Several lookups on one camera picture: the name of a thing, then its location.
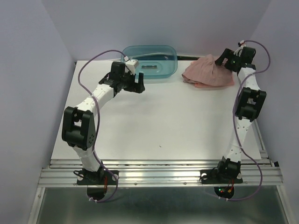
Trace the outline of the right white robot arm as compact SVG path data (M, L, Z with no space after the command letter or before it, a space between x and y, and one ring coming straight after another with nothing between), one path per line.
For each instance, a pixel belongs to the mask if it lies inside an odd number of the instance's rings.
M267 96L256 81L256 67L252 64L255 53L254 48L247 46L240 47L237 51L225 49L215 61L216 65L222 65L235 72L240 81L233 106L234 130L230 145L215 170L215 177L220 182L240 176L243 143L253 121L258 118Z

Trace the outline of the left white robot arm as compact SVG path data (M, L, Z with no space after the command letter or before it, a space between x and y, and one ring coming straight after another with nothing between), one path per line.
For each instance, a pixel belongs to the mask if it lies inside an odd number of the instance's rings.
M72 147L80 158L83 168L75 175L94 184L101 183L104 168L95 154L97 139L95 116L100 109L120 91L142 93L145 90L143 74L135 74L138 60L112 62L111 70L100 81L95 90L75 107L66 107L63 115L62 140Z

